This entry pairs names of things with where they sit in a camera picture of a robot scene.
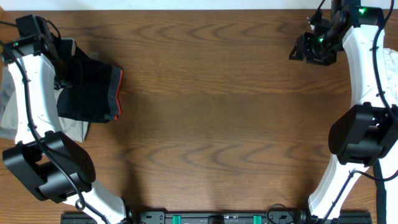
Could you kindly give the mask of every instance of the white wall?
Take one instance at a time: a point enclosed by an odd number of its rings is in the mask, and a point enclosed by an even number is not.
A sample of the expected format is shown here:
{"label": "white wall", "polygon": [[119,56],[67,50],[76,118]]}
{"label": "white wall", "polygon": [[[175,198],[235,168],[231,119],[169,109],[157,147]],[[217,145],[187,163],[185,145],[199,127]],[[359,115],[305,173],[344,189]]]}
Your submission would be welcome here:
{"label": "white wall", "polygon": [[[4,10],[315,9],[321,0],[0,0]],[[331,0],[323,8],[330,9]],[[362,0],[389,8],[390,0]]]}

